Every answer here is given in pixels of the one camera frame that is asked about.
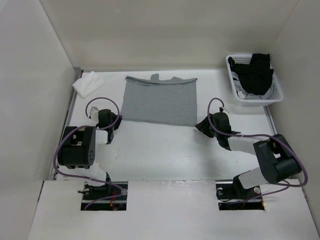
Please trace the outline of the grey tank top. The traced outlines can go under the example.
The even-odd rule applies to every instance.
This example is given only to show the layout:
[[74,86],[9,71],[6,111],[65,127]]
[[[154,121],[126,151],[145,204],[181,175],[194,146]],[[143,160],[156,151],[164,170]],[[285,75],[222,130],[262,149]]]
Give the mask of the grey tank top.
[[197,78],[127,76],[120,114],[126,121],[192,127],[197,124]]

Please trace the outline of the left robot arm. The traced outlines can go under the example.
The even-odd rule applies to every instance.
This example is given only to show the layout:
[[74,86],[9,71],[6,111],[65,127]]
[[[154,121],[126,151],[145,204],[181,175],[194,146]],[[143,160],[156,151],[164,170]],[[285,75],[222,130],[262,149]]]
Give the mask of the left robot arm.
[[109,109],[99,110],[93,107],[89,117],[97,121],[96,125],[67,126],[54,154],[55,171],[64,177],[79,178],[97,183],[95,193],[100,199],[112,195],[112,187],[125,190],[111,181],[107,172],[96,162],[96,145],[109,145],[114,138],[114,131],[121,124],[122,116]]

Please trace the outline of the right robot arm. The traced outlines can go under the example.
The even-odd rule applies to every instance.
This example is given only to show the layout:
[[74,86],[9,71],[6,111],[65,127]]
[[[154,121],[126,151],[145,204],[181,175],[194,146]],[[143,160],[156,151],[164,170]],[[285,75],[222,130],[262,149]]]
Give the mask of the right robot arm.
[[245,137],[232,130],[228,115],[222,111],[209,114],[195,127],[205,136],[216,138],[225,150],[251,154],[257,159],[257,168],[235,176],[232,183],[216,184],[216,196],[220,201],[261,198],[261,185],[277,185],[302,172],[293,150],[281,134]]

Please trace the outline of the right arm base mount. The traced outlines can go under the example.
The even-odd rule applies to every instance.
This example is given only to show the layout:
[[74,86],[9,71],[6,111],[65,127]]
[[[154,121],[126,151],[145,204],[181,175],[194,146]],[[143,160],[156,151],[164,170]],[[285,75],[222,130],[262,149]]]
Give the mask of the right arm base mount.
[[265,210],[263,198],[254,199],[262,193],[260,186],[237,188],[232,181],[218,181],[215,186],[220,211]]

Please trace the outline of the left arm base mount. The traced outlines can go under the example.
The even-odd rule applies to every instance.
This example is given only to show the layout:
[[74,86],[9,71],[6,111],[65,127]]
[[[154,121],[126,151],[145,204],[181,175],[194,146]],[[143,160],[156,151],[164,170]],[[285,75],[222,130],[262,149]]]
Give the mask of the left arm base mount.
[[108,184],[101,186],[89,185],[78,191],[82,195],[81,211],[126,211],[127,195],[122,195],[121,190]]

